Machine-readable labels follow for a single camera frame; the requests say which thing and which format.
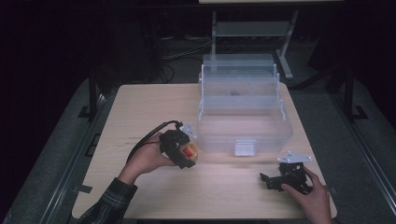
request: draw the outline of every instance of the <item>black mount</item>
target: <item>black mount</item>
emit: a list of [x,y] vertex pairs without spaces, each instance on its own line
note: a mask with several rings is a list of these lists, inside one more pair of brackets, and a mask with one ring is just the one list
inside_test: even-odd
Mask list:
[[171,120],[168,122],[164,122],[154,130],[152,130],[150,133],[148,133],[144,138],[142,138],[136,146],[131,150],[131,153],[128,156],[127,162],[129,159],[132,158],[134,153],[143,145],[146,144],[146,142],[150,139],[151,136],[153,136],[155,133],[159,132],[162,128],[167,126],[170,123],[175,123],[175,130],[168,130],[165,133],[160,135],[160,150],[161,152],[164,152],[169,159],[174,162],[180,169],[183,169],[185,167],[192,167],[195,165],[194,161],[191,161],[187,159],[187,157],[180,151],[180,146],[187,144],[190,142],[190,138],[188,135],[183,133],[180,130],[180,127],[183,126],[182,122],[176,121],[176,120]]
[[312,187],[308,186],[306,182],[306,175],[304,171],[304,164],[302,162],[295,163],[284,163],[279,164],[279,171],[281,176],[268,177],[260,173],[262,181],[267,185],[268,189],[277,189],[278,191],[283,191],[280,187],[282,184],[287,184],[292,186],[294,189],[298,190],[302,194],[308,194],[311,192]]

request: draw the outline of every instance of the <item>cable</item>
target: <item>cable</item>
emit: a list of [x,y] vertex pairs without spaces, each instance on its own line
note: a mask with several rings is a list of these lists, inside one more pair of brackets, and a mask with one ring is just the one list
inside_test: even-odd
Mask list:
[[175,58],[175,59],[169,59],[168,62],[170,63],[170,62],[175,61],[175,60],[196,60],[196,61],[198,61],[200,63],[203,62],[202,59],[197,59],[197,58],[194,58],[192,56],[191,57],[180,57],[180,58]]
[[163,76],[161,76],[161,79],[163,80],[163,84],[167,84],[167,83],[171,82],[172,79],[175,77],[175,69],[169,64],[164,64],[163,66],[169,68],[172,72],[171,77],[169,79],[164,71],[161,73],[161,75],[163,75],[165,77],[165,78],[163,78]]
[[209,49],[209,48],[211,48],[211,45],[212,45],[212,41],[209,40],[208,42],[204,43],[203,45],[201,45],[201,46],[199,46],[197,48],[189,49],[189,50],[186,50],[184,52],[181,52],[181,53],[178,53],[178,54],[174,54],[174,55],[170,55],[170,56],[163,56],[163,59],[164,60],[174,60],[174,59],[177,59],[177,58],[180,58],[180,57],[183,57],[183,56],[187,56],[187,55],[199,52],[199,51],[204,50],[204,49]]
[[147,142],[147,143],[144,143],[142,146],[145,146],[145,145],[149,145],[149,144],[154,144],[154,143],[161,143],[161,142]]
[[146,144],[146,142],[150,139],[150,137],[152,137],[155,133],[159,132],[161,129],[163,129],[164,127],[166,127],[168,124],[171,123],[175,123],[176,128],[180,128],[183,123],[177,121],[177,120],[170,120],[167,122],[162,123],[160,126],[158,126],[157,128],[153,129],[151,132],[149,132],[146,136],[144,136],[135,146],[134,148],[132,148],[131,153],[129,153],[127,162],[129,161],[129,159],[132,158],[132,156],[134,155],[134,153],[143,145]]

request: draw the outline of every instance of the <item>black cable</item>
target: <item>black cable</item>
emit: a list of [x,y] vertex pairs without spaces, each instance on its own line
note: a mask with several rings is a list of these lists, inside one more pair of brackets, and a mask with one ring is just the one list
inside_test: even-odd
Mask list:
[[199,61],[200,63],[203,62],[202,59],[197,59],[197,58],[194,58],[194,57],[179,57],[179,58],[174,58],[174,59],[166,59],[166,61],[168,63],[170,63],[172,61],[176,61],[176,60],[196,60],[196,61]]
[[224,37],[221,41],[218,41],[219,43],[217,46],[217,48],[218,48],[217,52],[226,53],[226,54],[236,54],[236,53],[248,50],[247,43],[245,46],[243,46],[240,41],[236,41],[236,43],[235,43],[235,39],[238,40],[240,38],[234,37],[234,36],[228,36],[227,38]]
[[203,44],[200,47],[197,47],[197,48],[194,48],[194,49],[189,49],[189,50],[186,50],[184,52],[181,52],[181,53],[178,53],[178,54],[175,54],[175,55],[171,55],[171,56],[163,56],[163,59],[165,59],[165,60],[167,60],[167,59],[175,59],[175,58],[179,58],[179,57],[183,57],[183,56],[186,56],[186,55],[190,55],[190,54],[199,52],[199,51],[201,51],[203,49],[209,49],[211,47],[211,43],[212,43],[212,41],[209,40],[208,42],[206,42],[205,44]]
[[166,127],[167,125],[171,124],[171,123],[175,123],[175,126],[177,129],[179,129],[183,123],[177,121],[177,120],[170,120],[167,122],[162,123],[161,125],[159,125],[157,128],[153,129],[151,132],[149,132],[146,136],[144,136],[135,146],[134,148],[132,148],[131,152],[129,153],[127,162],[129,161],[129,159],[131,159],[131,157],[134,155],[134,153],[143,145],[146,144],[146,142],[150,139],[150,137],[152,137],[155,133],[159,132],[161,129],[163,129],[164,127]]
[[144,143],[142,146],[145,146],[145,145],[149,145],[149,144],[155,144],[155,143],[161,143],[161,142],[147,142],[147,143]]
[[163,84],[167,84],[167,83],[171,82],[172,79],[175,77],[175,69],[171,65],[166,64],[166,63],[163,66],[169,68],[172,72],[170,78],[168,78],[168,76],[165,74],[165,72],[163,72],[163,75],[165,76],[165,78],[163,78]]
[[208,37],[201,37],[201,38],[184,38],[184,40],[186,40],[186,42],[192,42],[192,43],[196,43],[196,44],[202,44],[205,43],[207,41]]

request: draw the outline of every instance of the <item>wire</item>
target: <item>wire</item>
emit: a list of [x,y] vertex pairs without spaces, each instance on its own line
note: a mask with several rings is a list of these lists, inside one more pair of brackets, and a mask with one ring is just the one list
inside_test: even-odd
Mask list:
[[140,141],[134,146],[134,148],[132,148],[131,152],[129,153],[128,159],[126,160],[127,162],[129,161],[129,159],[132,158],[132,156],[134,155],[134,153],[143,145],[146,144],[146,142],[150,139],[150,137],[152,137],[155,133],[159,132],[161,129],[163,129],[164,127],[166,127],[167,125],[171,124],[171,123],[175,123],[176,128],[180,128],[183,123],[177,121],[177,120],[170,120],[167,122],[162,123],[161,125],[159,125],[157,128],[153,129],[151,132],[149,132],[146,136],[144,136],[142,139],[140,139]]
[[204,43],[208,40],[210,40],[209,37],[185,37],[185,40],[189,41],[189,42],[193,42],[193,43]]
[[235,37],[232,36],[221,39],[217,44],[217,52],[235,54],[248,49],[248,46],[242,46],[239,43],[234,43],[234,40]]
[[166,75],[166,73],[164,71],[161,72],[161,79],[163,80],[163,84],[167,84],[167,83],[171,82],[172,79],[175,77],[175,69],[169,64],[164,64],[163,66],[169,68],[172,72],[170,78],[168,78],[168,76]]
[[160,144],[161,142],[147,142],[147,143],[143,143],[142,146],[149,145],[149,144],[155,144],[155,143],[159,143]]
[[183,56],[191,55],[193,53],[199,52],[199,51],[204,50],[204,49],[210,49],[211,46],[212,46],[212,41],[209,40],[209,41],[207,41],[206,43],[204,43],[203,45],[201,45],[201,46],[199,46],[197,48],[189,49],[189,50],[186,50],[184,52],[181,52],[181,53],[178,53],[178,54],[174,54],[174,55],[170,55],[170,56],[163,56],[163,59],[164,60],[174,60],[174,59],[177,59],[177,58],[180,58],[180,57],[183,57]]
[[168,62],[170,63],[170,62],[175,61],[175,60],[196,60],[196,61],[198,61],[198,62],[200,62],[200,63],[203,62],[202,59],[197,59],[197,58],[194,58],[193,56],[190,56],[190,57],[180,57],[180,58],[170,59],[170,60],[168,60]]

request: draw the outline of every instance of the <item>dark background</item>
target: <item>dark background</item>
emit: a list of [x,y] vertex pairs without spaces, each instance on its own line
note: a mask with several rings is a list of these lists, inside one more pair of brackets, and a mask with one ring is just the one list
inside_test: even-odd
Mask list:
[[[158,38],[210,35],[209,9],[136,10],[159,2],[164,6],[197,4],[0,2],[0,218],[11,206],[73,93],[91,72],[102,91],[123,83],[149,83],[161,69]],[[396,20],[391,6],[386,1],[347,1],[332,13],[307,8],[300,13],[293,39],[321,36],[310,64],[319,71],[335,63],[345,65],[396,127]],[[239,14],[238,19],[252,19],[251,15],[256,14]],[[104,77],[113,81],[106,82]]]

